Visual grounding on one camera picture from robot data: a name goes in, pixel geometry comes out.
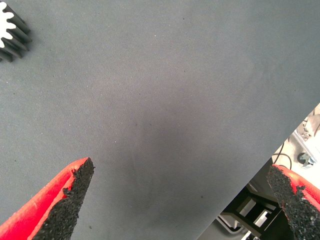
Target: black foam pad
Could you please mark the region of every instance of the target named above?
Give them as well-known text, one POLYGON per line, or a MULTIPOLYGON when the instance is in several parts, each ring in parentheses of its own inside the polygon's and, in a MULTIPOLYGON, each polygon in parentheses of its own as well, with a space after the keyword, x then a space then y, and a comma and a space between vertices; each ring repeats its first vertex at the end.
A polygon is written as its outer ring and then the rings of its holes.
POLYGON ((320 240, 320 213, 304 199, 302 190, 296 194, 291 188, 290 178, 275 166, 270 167, 267 180, 282 207, 291 230, 297 240, 320 240))
POLYGON ((88 158, 78 170, 73 172, 74 182, 71 190, 63 189, 66 198, 54 205, 33 240, 69 240, 71 238, 93 173, 94 165, 88 158))

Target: gear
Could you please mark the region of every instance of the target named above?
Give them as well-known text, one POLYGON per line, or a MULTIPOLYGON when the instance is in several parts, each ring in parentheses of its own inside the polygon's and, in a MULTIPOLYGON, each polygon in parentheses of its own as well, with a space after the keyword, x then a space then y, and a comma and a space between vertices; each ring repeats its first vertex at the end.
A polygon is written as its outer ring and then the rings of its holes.
POLYGON ((5 3, 0 1, 0 61, 9 62, 13 56, 22 58, 21 50, 28 51, 26 43, 31 42, 26 23, 5 3))

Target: gray cloth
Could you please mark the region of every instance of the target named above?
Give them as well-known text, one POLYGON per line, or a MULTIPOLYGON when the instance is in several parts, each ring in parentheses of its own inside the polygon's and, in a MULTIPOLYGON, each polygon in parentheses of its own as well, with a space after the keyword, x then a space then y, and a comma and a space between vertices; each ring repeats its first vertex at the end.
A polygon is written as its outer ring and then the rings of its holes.
POLYGON ((7 0, 0 222, 96 166, 73 240, 195 240, 320 101, 320 1, 7 0))

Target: black gear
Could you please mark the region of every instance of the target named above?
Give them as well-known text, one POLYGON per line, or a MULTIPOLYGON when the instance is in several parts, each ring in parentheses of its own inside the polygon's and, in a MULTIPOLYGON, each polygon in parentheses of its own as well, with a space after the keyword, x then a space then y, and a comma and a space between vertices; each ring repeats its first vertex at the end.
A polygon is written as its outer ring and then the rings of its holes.
POLYGON ((0 61, 9 62, 13 56, 22 58, 21 50, 28 51, 31 42, 26 23, 5 3, 0 1, 0 61))

